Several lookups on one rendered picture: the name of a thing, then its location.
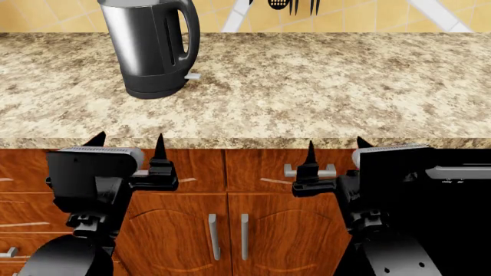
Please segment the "wooden drawer stack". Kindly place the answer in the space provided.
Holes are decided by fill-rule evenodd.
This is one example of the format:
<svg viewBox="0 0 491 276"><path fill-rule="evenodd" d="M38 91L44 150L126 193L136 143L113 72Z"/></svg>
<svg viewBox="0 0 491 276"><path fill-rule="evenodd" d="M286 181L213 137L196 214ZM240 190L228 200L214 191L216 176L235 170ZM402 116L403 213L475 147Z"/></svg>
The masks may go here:
<svg viewBox="0 0 491 276"><path fill-rule="evenodd" d="M72 233L45 184L45 152L0 149L0 252L18 248L15 257L0 258L0 276L12 276L41 245Z"/></svg>

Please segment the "black built-in dishwasher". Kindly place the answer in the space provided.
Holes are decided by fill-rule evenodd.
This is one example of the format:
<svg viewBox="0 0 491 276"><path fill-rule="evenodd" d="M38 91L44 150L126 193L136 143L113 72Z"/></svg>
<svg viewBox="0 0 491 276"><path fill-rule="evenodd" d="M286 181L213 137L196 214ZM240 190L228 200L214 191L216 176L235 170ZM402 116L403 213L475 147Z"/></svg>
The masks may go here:
<svg viewBox="0 0 491 276"><path fill-rule="evenodd" d="M437 149L437 166L491 167L491 149ZM407 229L443 276L491 276L491 179L432 179L442 188L405 208Z"/></svg>

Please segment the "wooden cabinet door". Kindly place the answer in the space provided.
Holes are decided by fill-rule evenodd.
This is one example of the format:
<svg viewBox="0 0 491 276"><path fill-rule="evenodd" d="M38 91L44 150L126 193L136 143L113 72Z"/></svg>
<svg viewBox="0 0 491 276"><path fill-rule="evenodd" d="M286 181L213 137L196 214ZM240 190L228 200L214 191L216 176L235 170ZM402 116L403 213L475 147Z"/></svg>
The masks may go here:
<svg viewBox="0 0 491 276"><path fill-rule="evenodd" d="M234 276L333 276L351 239L335 196L231 193ZM241 255L241 214L249 215L249 259Z"/></svg>
<svg viewBox="0 0 491 276"><path fill-rule="evenodd" d="M217 216L218 261L210 213ZM116 253L130 276L232 276L225 193L135 192Z"/></svg>

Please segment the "stainless steel electric kettle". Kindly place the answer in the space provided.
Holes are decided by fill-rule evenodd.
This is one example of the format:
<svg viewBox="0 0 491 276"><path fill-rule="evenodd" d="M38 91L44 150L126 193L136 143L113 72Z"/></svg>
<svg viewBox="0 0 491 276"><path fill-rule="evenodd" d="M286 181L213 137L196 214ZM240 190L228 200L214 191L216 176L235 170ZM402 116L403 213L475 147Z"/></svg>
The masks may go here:
<svg viewBox="0 0 491 276"><path fill-rule="evenodd" d="M120 72L132 89L177 87L199 53L199 17L192 0L97 0Z"/></svg>

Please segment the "black kettle base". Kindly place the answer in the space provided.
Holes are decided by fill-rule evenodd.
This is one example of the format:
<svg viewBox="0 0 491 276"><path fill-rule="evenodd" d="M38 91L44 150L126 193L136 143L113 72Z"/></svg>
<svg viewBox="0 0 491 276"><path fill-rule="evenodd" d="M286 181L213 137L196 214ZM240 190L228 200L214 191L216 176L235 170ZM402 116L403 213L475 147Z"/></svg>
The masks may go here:
<svg viewBox="0 0 491 276"><path fill-rule="evenodd" d="M143 99L143 100L152 100L157 98L165 98L168 96L172 96L177 93L180 89L185 87L186 82L178 85L177 87L172 87L170 89L158 89L156 91L144 92L132 89L127 84L125 84L126 92L135 98Z"/></svg>

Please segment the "wooden cabinet drawer front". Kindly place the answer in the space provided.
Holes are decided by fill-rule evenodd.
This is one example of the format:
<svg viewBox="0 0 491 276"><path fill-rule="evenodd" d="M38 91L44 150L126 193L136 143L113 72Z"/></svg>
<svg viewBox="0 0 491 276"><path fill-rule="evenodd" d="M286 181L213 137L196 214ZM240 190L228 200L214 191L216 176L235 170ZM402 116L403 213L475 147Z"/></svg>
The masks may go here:
<svg viewBox="0 0 491 276"><path fill-rule="evenodd" d="M315 149L319 169L334 164L337 175L356 169L353 149ZM291 192L295 177L285 177L284 165L297 169L308 155L304 149L225 149L228 192Z"/></svg>
<svg viewBox="0 0 491 276"><path fill-rule="evenodd" d="M226 192L224 161L220 149L166 149L179 180L179 193Z"/></svg>

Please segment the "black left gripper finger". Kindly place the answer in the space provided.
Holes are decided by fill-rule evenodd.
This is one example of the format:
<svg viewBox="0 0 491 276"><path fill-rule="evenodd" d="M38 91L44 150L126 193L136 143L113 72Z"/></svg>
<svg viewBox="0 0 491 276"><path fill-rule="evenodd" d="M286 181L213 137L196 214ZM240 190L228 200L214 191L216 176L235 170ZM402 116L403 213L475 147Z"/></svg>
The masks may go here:
<svg viewBox="0 0 491 276"><path fill-rule="evenodd" d="M154 156L150 159L149 174L157 176L171 176L172 171L173 163L166 157L163 135L160 134L157 139Z"/></svg>

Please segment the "white diagonal rack bar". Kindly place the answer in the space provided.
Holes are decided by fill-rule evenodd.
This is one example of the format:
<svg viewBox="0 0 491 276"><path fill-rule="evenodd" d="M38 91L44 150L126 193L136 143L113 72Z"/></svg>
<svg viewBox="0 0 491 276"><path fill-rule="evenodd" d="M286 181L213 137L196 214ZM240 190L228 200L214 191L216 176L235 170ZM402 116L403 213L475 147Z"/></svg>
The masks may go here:
<svg viewBox="0 0 491 276"><path fill-rule="evenodd" d="M247 16L247 13L254 0L235 0L234 6L224 23L221 32L235 33L239 31L239 28Z"/></svg>
<svg viewBox="0 0 491 276"><path fill-rule="evenodd" d="M438 0L407 0L437 27L450 33L473 33L473 30Z"/></svg>

